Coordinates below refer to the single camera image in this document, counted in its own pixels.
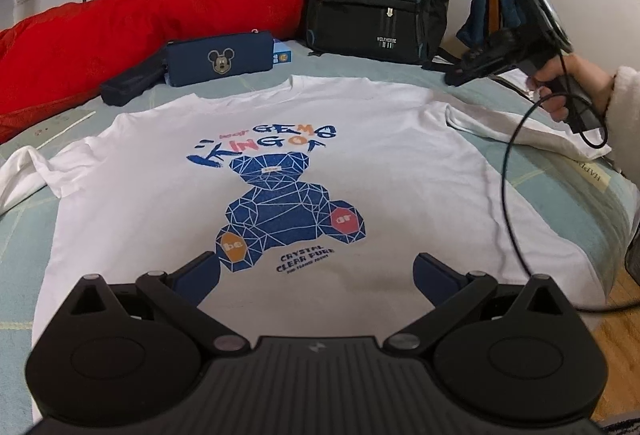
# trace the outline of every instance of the human arm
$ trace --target human arm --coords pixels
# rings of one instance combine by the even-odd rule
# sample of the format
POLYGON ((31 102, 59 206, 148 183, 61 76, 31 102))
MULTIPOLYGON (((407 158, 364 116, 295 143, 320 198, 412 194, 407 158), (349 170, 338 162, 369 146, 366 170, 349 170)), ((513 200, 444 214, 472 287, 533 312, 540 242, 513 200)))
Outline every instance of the human arm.
MULTIPOLYGON (((610 76, 576 54, 565 57, 564 62, 567 72, 591 97, 596 111, 605 116, 616 165, 631 182, 640 186, 640 73, 621 66, 615 76, 610 76)), ((560 59, 555 57, 534 78, 538 84, 544 84, 563 73, 560 59)), ((540 90, 542 97, 550 93, 546 86, 540 90)), ((560 121, 568 115, 565 104, 565 97, 555 97, 543 104, 543 108, 554 120, 560 121)))

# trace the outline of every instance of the hand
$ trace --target hand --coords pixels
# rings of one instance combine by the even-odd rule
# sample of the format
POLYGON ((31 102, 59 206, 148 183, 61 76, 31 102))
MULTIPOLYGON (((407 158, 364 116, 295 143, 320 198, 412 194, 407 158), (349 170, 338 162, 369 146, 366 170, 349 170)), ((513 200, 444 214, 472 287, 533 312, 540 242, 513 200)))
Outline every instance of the hand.
MULTIPOLYGON (((564 64, 566 65, 567 73, 574 76, 575 80, 580 83, 587 95, 591 97, 595 110, 600 115, 603 115, 613 91, 613 77, 609 76, 599 66, 588 62, 576 54, 566 56, 564 58, 564 64)), ((562 63, 560 58, 556 56, 537 71, 536 75, 533 76, 535 81, 532 79, 527 81, 527 86, 531 90, 535 90, 536 86, 544 84, 545 81, 556 79, 563 74, 562 63)), ((546 86, 540 88, 540 97, 545 97, 545 95, 549 94, 551 94, 551 90, 546 86)), ((566 97, 553 97, 544 102, 542 108, 551 114, 551 118, 554 121, 559 122, 566 119, 569 115, 569 110, 567 110, 565 105, 566 97)))

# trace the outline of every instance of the blue geometric bear print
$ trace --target blue geometric bear print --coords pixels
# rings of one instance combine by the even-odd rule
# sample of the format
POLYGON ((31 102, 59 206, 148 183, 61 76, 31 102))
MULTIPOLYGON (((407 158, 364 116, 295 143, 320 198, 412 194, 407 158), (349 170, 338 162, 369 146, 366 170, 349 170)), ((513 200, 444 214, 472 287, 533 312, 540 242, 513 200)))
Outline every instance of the blue geometric bear print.
POLYGON ((298 180, 308 166, 309 157, 300 152, 231 161, 231 169, 252 188, 226 208, 229 224, 216 237, 216 254, 230 271, 253 267, 271 247, 322 235, 344 243, 365 237, 357 209, 329 200, 320 184, 298 180))

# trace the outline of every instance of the light blue bedsheet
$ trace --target light blue bedsheet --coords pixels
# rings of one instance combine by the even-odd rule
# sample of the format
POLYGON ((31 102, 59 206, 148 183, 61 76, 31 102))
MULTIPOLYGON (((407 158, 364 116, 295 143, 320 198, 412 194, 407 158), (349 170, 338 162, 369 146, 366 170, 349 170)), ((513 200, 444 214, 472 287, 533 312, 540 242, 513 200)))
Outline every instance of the light blue bedsheet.
MULTIPOLYGON (((292 74, 307 76, 367 77, 442 90, 473 104, 494 110, 524 113, 530 105, 515 92, 486 79, 462 87, 444 85, 442 74, 418 66, 395 65, 330 54, 308 57, 300 44, 288 43, 292 63, 274 66, 269 72, 204 82, 183 88, 160 84, 123 108, 106 106, 100 98, 84 107, 94 116, 78 124, 42 148, 45 157, 65 145, 100 133, 122 112, 148 110, 194 92, 201 97, 225 97, 280 84, 292 74)), ((552 124, 540 112, 535 118, 552 124)), ((471 134, 462 134, 500 171, 505 145, 471 134)), ((635 212, 629 182, 599 161, 602 181, 590 179, 580 166, 559 155, 517 147, 510 162, 509 180, 553 230, 587 253, 606 292, 613 285, 618 262, 635 212)), ((31 425, 31 401, 24 382, 24 362, 30 350, 31 321, 49 252, 58 200, 48 188, 32 195, 0 218, 0 435, 17 435, 31 425)))

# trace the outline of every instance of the wooden floor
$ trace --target wooden floor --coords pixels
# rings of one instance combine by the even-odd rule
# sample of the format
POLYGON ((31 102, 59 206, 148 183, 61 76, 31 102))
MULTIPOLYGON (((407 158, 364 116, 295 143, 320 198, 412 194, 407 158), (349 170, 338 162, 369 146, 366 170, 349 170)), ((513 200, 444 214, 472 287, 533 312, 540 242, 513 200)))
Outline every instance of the wooden floor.
MULTIPOLYGON (((637 299, 640 287, 622 269, 609 302, 637 299)), ((605 317, 594 337, 609 363, 609 380, 593 419, 640 410, 640 311, 605 317)))

